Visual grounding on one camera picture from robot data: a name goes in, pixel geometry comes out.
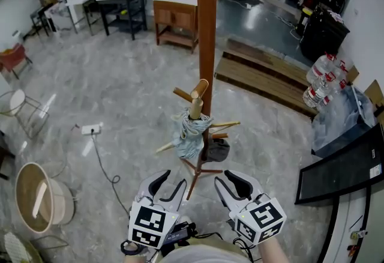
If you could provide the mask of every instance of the power strip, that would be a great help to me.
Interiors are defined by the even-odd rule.
[[[84,125],[82,127],[82,135],[92,135],[92,134],[96,135],[96,134],[100,134],[100,132],[101,132],[101,127],[99,124]]]

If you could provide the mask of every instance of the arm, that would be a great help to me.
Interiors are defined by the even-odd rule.
[[[124,263],[145,263],[145,256],[125,256]]]
[[[259,252],[262,256],[263,263],[289,263],[286,254],[281,249],[275,237],[271,237],[259,244]]]

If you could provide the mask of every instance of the plastic bottle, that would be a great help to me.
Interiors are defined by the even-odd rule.
[[[330,102],[336,97],[337,94],[340,93],[341,90],[343,90],[347,82],[345,79],[338,81],[338,79],[333,80],[332,83],[335,82],[336,85],[331,85],[331,90],[328,93],[328,95],[319,103],[316,105],[316,109],[321,112],[325,109],[325,107],[330,104]]]
[[[309,107],[316,107],[331,91],[331,82],[334,79],[335,75],[332,72],[315,79],[302,95],[304,103]]]
[[[313,83],[314,80],[317,79],[319,76],[332,72],[335,67],[335,60],[336,56],[330,55],[328,53],[325,53],[325,55],[320,56],[310,68],[310,70],[307,72],[308,83]]]
[[[340,61],[339,67],[334,68],[333,73],[335,75],[335,80],[329,83],[331,86],[329,94],[316,106],[319,112],[324,110],[324,108],[335,98],[335,96],[339,94],[340,91],[347,85],[346,78],[348,71],[345,68],[345,62],[343,60]]]

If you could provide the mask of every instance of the red chair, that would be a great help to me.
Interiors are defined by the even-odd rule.
[[[25,55],[24,46],[19,43],[17,43],[13,49],[0,53],[0,64],[2,64],[8,72],[12,71],[17,79],[19,79],[19,77],[13,68],[19,65],[24,59],[26,59],[27,63],[32,64],[32,61]]]

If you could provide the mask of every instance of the desk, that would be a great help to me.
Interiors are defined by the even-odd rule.
[[[140,7],[134,8],[132,4],[137,0],[96,0],[100,5],[101,18],[103,20],[104,29],[106,34],[109,35],[108,26],[117,26],[119,28],[127,28],[127,24],[129,30],[132,35],[132,40],[134,40],[134,33],[138,30],[138,28],[143,27],[144,30],[146,27],[146,17],[145,17],[145,3],[144,0],[140,1]],[[108,11],[104,5],[118,5],[118,7],[112,11]],[[121,14],[123,8],[127,8],[126,14]],[[141,21],[134,20],[134,16],[141,14]],[[111,23],[107,22],[107,14],[112,14],[116,16],[116,19]]]
[[[156,43],[170,41],[191,47],[193,53],[198,42],[197,0],[153,0],[156,28]],[[159,31],[159,25],[165,27]],[[172,28],[183,28],[190,36],[172,32]]]
[[[86,12],[86,9],[85,7],[88,7],[91,3],[93,3],[95,0],[71,0],[71,1],[68,1],[65,5],[68,7],[68,10],[69,10],[69,6],[74,6],[74,5],[81,5],[83,7],[83,10],[84,10],[84,14],[85,14],[85,19],[86,19],[86,22],[88,24],[88,28],[89,28],[89,32],[91,33],[91,35],[93,35],[92,33],[92,29],[91,29],[91,25],[94,24],[98,19],[94,20],[92,23],[89,22],[89,17],[88,17],[88,14]],[[76,30],[76,27],[75,25],[77,23],[79,23],[82,19],[78,20],[76,23],[73,23],[73,20],[72,20],[72,23],[73,23],[73,26],[74,26],[74,29],[75,29],[75,32],[77,33],[77,30]]]
[[[38,34],[38,29],[37,29],[37,26],[36,26],[36,22],[34,21],[34,18],[38,17],[38,19],[41,22],[42,27],[44,28],[44,31],[46,32],[46,35],[49,36],[48,30],[46,29],[46,26],[49,27],[49,25],[47,23],[47,19],[46,19],[45,15],[44,15],[44,12],[46,10],[48,10],[50,7],[52,7],[52,6],[53,6],[53,4],[48,4],[48,5],[44,6],[44,7],[40,7],[39,9],[35,10],[34,12],[32,12],[29,15],[30,18],[31,18],[32,24],[33,24],[33,26],[34,26],[38,36],[40,36],[40,35]]]

